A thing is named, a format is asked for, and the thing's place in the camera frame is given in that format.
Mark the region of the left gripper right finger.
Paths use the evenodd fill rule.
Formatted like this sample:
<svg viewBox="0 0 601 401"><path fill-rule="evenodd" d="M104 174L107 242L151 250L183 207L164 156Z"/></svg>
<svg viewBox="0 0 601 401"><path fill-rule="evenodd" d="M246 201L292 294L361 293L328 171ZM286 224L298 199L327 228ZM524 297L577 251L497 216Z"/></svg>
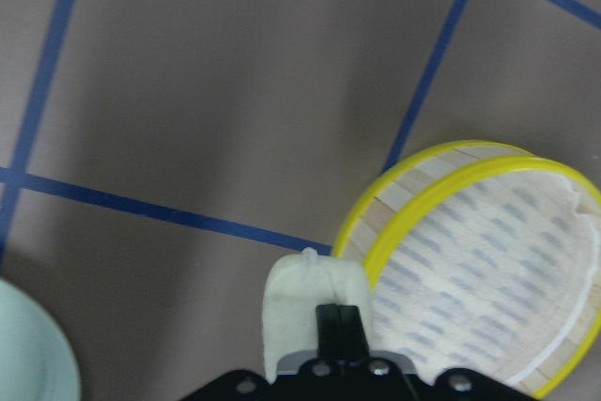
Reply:
<svg viewBox="0 0 601 401"><path fill-rule="evenodd" d="M338 306L339 359L345 363L361 363L370 355L360 309L353 305Z"/></svg>

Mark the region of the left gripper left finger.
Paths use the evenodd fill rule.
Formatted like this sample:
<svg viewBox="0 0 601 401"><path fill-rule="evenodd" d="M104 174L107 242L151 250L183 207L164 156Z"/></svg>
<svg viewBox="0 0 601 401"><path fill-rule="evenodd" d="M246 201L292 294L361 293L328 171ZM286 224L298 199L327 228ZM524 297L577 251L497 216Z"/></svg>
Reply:
<svg viewBox="0 0 601 401"><path fill-rule="evenodd" d="M316 307L317 356L328 361L339 360L339 324L336 304Z"/></svg>

